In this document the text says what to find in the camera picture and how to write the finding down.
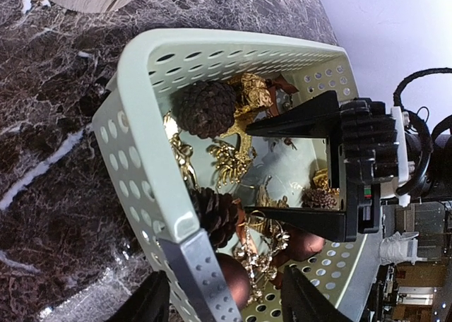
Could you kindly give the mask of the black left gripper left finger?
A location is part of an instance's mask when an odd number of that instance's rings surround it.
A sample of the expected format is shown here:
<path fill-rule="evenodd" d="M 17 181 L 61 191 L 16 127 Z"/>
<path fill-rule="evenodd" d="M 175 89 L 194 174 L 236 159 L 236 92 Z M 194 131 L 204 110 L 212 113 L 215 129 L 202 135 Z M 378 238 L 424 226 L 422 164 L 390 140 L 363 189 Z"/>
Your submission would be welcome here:
<path fill-rule="evenodd" d="M 152 272 L 107 322 L 169 321 L 170 285 L 166 272 Z"/>

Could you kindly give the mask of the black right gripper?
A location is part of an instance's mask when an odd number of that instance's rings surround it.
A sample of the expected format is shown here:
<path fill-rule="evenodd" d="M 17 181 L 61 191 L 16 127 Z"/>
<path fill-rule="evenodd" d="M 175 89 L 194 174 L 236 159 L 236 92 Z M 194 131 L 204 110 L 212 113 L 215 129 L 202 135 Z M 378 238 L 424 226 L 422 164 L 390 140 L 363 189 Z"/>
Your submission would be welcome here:
<path fill-rule="evenodd" d="M 338 96 L 329 90 L 276 117 L 255 121 L 245 130 L 250 136 L 266 138 L 328 137 L 328 186 L 340 191 L 337 210 L 246 206 L 244 212 L 260 213 L 332 242 L 353 242 L 359 233 L 377 232 L 379 187 L 371 183 L 375 154 L 330 136 L 339 123 Z"/>

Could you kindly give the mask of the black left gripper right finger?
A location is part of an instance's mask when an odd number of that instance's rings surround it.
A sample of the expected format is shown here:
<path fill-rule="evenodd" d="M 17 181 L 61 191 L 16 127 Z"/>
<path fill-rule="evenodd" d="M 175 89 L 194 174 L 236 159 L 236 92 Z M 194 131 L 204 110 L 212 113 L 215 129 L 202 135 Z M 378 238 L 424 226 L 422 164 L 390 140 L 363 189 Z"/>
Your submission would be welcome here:
<path fill-rule="evenodd" d="M 286 266 L 280 288 L 284 322 L 349 322 L 298 268 Z"/>

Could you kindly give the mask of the cream perforated plastic basket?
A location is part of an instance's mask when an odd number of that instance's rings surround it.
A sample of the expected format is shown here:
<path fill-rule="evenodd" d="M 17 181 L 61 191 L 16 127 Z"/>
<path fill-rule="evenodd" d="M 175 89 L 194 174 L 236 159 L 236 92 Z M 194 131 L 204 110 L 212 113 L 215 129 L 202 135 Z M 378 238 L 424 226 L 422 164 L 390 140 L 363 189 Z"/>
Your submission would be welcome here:
<path fill-rule="evenodd" d="M 174 106 L 185 87 L 243 73 L 284 77 L 297 88 L 296 105 L 327 90 L 341 100 L 357 95 L 342 47 L 254 32 L 154 29 L 125 46 L 93 117 L 121 206 L 151 268 L 166 272 L 169 300 L 185 321 L 283 318 L 280 292 L 270 283 L 241 311 L 224 299 L 214 251 L 189 201 L 189 177 L 243 205 L 255 204 L 260 188 L 297 205 L 315 169 L 326 166 L 326 143 L 318 138 L 295 139 L 291 148 L 252 138 L 246 164 L 235 157 L 237 134 L 201 139 L 180 129 Z"/>

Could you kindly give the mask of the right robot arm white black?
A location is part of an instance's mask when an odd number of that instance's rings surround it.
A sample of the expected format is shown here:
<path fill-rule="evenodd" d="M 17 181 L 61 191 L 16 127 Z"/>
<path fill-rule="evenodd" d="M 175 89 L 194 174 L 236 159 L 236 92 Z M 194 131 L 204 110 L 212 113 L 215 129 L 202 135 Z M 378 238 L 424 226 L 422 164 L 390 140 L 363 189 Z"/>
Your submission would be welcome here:
<path fill-rule="evenodd" d="M 322 138 L 326 143 L 328 184 L 340 192 L 337 210 L 247 206 L 332 242 L 353 242 L 378 232 L 381 201 L 395 198 L 451 199 L 451 118 L 433 129 L 402 103 L 402 92 L 418 78 L 449 74 L 428 68 L 405 77 L 393 93 L 393 107 L 357 97 L 340 101 L 323 92 L 279 116 L 250 124 L 249 135 L 268 138 Z"/>

